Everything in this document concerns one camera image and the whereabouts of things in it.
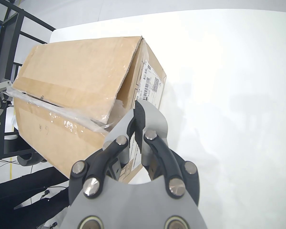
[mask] black metal rail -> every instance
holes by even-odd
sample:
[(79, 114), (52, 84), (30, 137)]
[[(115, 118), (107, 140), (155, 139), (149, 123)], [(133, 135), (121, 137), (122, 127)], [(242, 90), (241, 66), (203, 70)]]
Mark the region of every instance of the black metal rail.
[(39, 18), (31, 15), (30, 13), (26, 12), (25, 10), (23, 9), (20, 9), (19, 7), (17, 7), (16, 5), (10, 3), (8, 0), (0, 0), (0, 3), (6, 7), (8, 7), (9, 9), (13, 10), (13, 11), (16, 11), (18, 12), (19, 14), (22, 14), (24, 15), (25, 17), (27, 17), (28, 19), (31, 19), (32, 21), (40, 24), (41, 26), (51, 30), (51, 31), (54, 31), (56, 30), (54, 27), (52, 27), (51, 25), (45, 23), (44, 21), (40, 20)]
[[(8, 0), (0, 0), (0, 4), (7, 7), (5, 19), (3, 22), (0, 21), (0, 82), (6, 79), (14, 81), (18, 74), (19, 66), (22, 66), (21, 64), (14, 62), (19, 36), (22, 35), (38, 43), (46, 44), (45, 41), (42, 41), (37, 37), (21, 31), (24, 17), (33, 20), (34, 22), (51, 31), (54, 31), (55, 28), (31, 15), (30, 13), (24, 11), (23, 9), (20, 9)], [(11, 10), (14, 10), (16, 13), (10, 17), (9, 15)], [(17, 130), (16, 132), (5, 132), (5, 119), (6, 109), (0, 115), (0, 159), (23, 154), (36, 153), (35, 150), (22, 139)], [(15, 141), (16, 148), (13, 146), (10, 147), (7, 140), (5, 140), (7, 135), (14, 134), (18, 135)]]

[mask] barcode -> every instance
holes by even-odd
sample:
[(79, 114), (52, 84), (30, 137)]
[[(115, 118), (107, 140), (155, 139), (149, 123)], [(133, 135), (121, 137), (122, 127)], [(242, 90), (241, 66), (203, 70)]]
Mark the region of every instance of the barcode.
[(144, 87), (144, 93), (143, 93), (142, 100), (148, 100), (147, 92), (148, 92), (148, 88), (149, 88), (149, 83), (150, 83), (150, 78), (146, 77), (146, 84), (145, 84), (145, 87)]
[(158, 91), (159, 79), (155, 78), (152, 90), (156, 93)]

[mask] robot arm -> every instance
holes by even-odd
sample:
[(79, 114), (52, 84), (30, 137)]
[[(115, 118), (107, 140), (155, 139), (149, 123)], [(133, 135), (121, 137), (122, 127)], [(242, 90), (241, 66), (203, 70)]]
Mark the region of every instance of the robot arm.
[[(145, 184), (118, 182), (134, 133), (151, 178)], [(206, 229), (197, 208), (197, 168), (169, 149), (165, 117), (144, 100), (135, 102), (135, 109), (106, 136), (102, 149), (73, 165), (69, 201), (62, 229)]]

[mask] metal bolt head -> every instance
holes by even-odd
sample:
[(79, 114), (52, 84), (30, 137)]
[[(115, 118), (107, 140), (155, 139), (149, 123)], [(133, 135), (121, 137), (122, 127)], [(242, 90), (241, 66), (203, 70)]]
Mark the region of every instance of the metal bolt head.
[(193, 175), (197, 172), (196, 165), (193, 164), (191, 161), (186, 161), (184, 164), (184, 168), (186, 172), (189, 173), (190, 175)]
[(169, 223), (168, 229), (186, 229), (186, 227), (181, 221), (173, 220)]
[(173, 178), (169, 181), (169, 190), (177, 197), (181, 197), (185, 194), (185, 184), (179, 178)]
[(151, 140), (151, 141), (157, 137), (156, 131), (153, 131), (153, 130), (147, 130), (144, 135), (148, 140)]
[(89, 178), (83, 184), (83, 193), (87, 197), (93, 196), (95, 193), (97, 193), (99, 187), (100, 182), (96, 178)]
[(83, 229), (101, 229), (100, 224), (95, 220), (88, 220), (84, 225)]
[(183, 218), (172, 216), (165, 222), (164, 229), (189, 229), (189, 227)]
[(90, 216), (80, 223), (79, 229), (104, 229), (104, 226), (98, 217)]
[(103, 149), (108, 148), (108, 146), (112, 143), (112, 141), (107, 141), (103, 144)]
[(119, 145), (125, 145), (127, 142), (127, 138), (124, 135), (120, 135), (117, 137), (116, 141), (117, 141), (117, 144)]
[(72, 172), (74, 174), (79, 174), (83, 172), (85, 168), (85, 163), (83, 161), (77, 161), (73, 166), (72, 166)]

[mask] clear plastic wrap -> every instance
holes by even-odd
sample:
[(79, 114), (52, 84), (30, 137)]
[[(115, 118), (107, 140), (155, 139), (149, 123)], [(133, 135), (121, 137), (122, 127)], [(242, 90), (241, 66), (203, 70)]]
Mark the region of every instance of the clear plastic wrap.
[[(27, 103), (45, 108), (46, 110), (49, 111), (50, 115), (54, 116), (55, 114), (57, 114), (60, 115), (61, 117), (64, 117), (68, 119), (68, 123), (70, 121), (74, 121), (82, 125), (83, 127), (88, 128), (91, 131), (100, 132), (104, 134), (110, 131), (126, 113), (126, 109), (123, 107), (122, 101), (115, 100), (115, 103), (111, 111), (114, 118), (109, 119), (109, 117), (106, 116), (106, 119), (109, 119), (110, 122), (104, 124), (100, 121), (86, 117), (83, 111), (80, 109), (58, 107), (48, 102), (45, 102), (42, 99), (37, 99), (32, 96), (29, 96), (23, 92), (20, 92), (17, 89), (14, 89), (11, 83), (9, 83), (8, 87), (6, 88), (6, 92), (11, 97), (19, 98)], [(90, 110), (98, 109), (98, 106), (91, 106), (89, 109)]]

